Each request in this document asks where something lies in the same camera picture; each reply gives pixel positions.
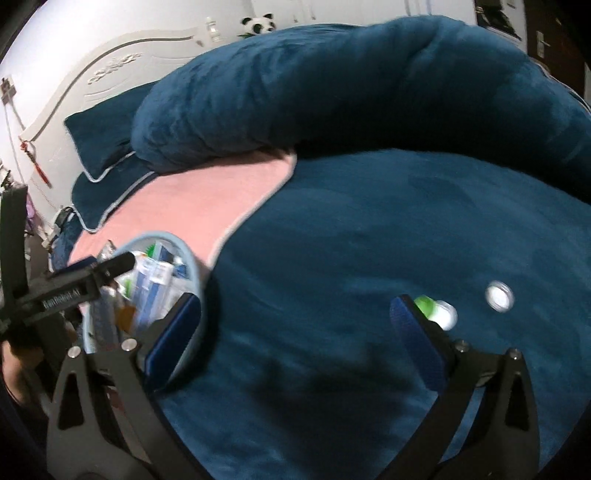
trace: brown door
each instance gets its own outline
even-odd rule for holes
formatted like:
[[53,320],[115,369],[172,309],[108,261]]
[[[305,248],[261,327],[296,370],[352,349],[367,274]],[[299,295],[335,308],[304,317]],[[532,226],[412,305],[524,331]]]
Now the brown door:
[[585,60],[560,20],[542,0],[525,0],[527,53],[580,96],[585,92]]

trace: white headboard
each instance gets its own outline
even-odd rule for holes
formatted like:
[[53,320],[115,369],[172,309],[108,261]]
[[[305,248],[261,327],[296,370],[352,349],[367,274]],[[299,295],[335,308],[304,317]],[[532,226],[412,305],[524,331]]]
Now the white headboard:
[[[55,214],[72,203],[72,186],[83,171],[64,120],[133,87],[160,80],[213,45],[205,25],[184,31],[134,32],[96,48],[64,78],[22,133],[23,139],[33,142],[37,162],[51,183],[51,188],[46,186],[36,171],[28,181],[46,230],[53,227]],[[24,153],[19,153],[19,161],[29,162]]]

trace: pink blanket underside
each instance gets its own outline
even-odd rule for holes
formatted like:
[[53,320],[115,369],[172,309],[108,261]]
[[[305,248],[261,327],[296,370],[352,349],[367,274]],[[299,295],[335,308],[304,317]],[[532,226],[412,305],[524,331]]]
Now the pink blanket underside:
[[96,256],[108,240],[117,247],[158,230],[184,240],[206,277],[225,241],[290,179],[295,165],[295,154],[258,150],[159,177],[118,208],[99,232],[83,232],[70,263]]

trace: panda head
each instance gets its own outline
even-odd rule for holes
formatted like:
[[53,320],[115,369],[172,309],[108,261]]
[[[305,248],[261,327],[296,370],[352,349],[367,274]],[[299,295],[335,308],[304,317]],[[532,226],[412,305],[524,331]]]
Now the panda head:
[[261,18],[243,18],[242,25],[244,25],[244,31],[249,35],[261,35],[277,29],[273,22],[273,14],[267,14]]

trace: bolt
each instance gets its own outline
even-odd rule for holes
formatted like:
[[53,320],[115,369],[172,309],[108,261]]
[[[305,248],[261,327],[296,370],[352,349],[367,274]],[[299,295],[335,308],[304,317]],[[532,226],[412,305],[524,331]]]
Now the bolt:
[[76,358],[78,355],[82,353],[82,349],[79,346],[73,346],[68,350],[68,356],[70,358]]
[[127,340],[123,340],[121,344],[121,348],[126,351],[130,352],[138,346],[138,341],[135,338],[128,338]]
[[458,340],[454,343],[455,349],[460,353],[466,353],[470,349],[470,344],[465,340]]
[[517,348],[509,348],[507,350],[507,354],[513,359],[513,360],[521,360],[521,357],[523,356],[521,354],[521,352],[517,349]]

